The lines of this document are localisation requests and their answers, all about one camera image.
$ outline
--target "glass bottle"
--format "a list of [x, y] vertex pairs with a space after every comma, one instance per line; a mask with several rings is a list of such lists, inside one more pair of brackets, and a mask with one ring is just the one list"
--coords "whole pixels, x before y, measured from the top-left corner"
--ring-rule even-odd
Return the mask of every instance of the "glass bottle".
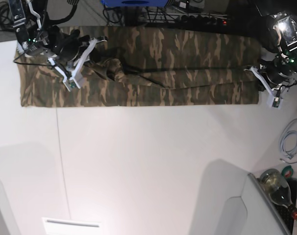
[[297, 208], [291, 201], [291, 190], [288, 182], [276, 169], [265, 171], [260, 177], [260, 183], [270, 200], [288, 209], [291, 217], [297, 219]]

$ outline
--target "camouflage fabric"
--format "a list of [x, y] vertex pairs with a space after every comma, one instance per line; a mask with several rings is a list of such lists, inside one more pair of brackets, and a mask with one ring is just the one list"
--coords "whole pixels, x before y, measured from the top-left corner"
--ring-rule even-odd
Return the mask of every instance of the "camouflage fabric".
[[[105, 35], [99, 63], [82, 70], [87, 82], [68, 92], [47, 67], [18, 65], [21, 105], [41, 107], [256, 104], [254, 65], [260, 45], [251, 38], [145, 27], [87, 26], [81, 35]], [[45, 58], [22, 58], [45, 63]]]

